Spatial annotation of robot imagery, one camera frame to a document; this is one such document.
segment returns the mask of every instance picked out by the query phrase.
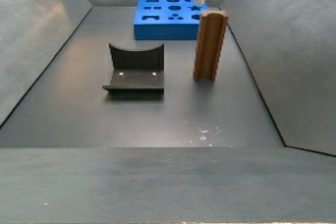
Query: black curved holder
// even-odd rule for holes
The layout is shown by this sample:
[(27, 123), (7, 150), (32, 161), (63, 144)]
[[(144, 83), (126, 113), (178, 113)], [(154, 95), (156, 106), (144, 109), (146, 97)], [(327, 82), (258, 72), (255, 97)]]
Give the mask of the black curved holder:
[(111, 84), (104, 85), (114, 98), (159, 98), (164, 92), (164, 44), (148, 50), (127, 50), (110, 44), (114, 62)]

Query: wooden block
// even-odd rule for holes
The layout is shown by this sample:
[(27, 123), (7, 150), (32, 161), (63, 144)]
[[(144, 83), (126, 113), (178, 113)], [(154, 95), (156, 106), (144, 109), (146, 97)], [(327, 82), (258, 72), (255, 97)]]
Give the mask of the wooden block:
[(228, 15), (224, 11), (206, 10), (202, 13), (195, 60), (195, 81), (200, 78), (215, 81), (227, 20)]

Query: shape sorter block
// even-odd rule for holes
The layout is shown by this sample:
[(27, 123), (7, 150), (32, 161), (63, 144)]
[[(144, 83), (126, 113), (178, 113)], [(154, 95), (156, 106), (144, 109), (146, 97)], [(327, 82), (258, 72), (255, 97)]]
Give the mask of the shape sorter block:
[(139, 0), (134, 17), (136, 40), (198, 39), (202, 10), (195, 0)]

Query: gray floor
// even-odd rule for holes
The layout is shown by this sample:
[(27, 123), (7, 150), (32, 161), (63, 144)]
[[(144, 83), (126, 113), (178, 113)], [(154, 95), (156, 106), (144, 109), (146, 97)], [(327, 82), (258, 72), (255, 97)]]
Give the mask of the gray floor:
[(0, 149), (3, 223), (336, 222), (336, 159), (290, 148)]
[(195, 83), (195, 41), (166, 43), (160, 101), (115, 101), (108, 43), (130, 49), (135, 8), (94, 8), (0, 131), (0, 147), (279, 147), (278, 131), (230, 31), (216, 82)]
[(196, 42), (166, 41), (164, 99), (107, 95), (108, 42), (160, 43), (134, 41), (132, 12), (94, 9), (0, 131), (0, 221), (335, 222), (336, 159), (280, 147), (230, 32), (214, 84)]

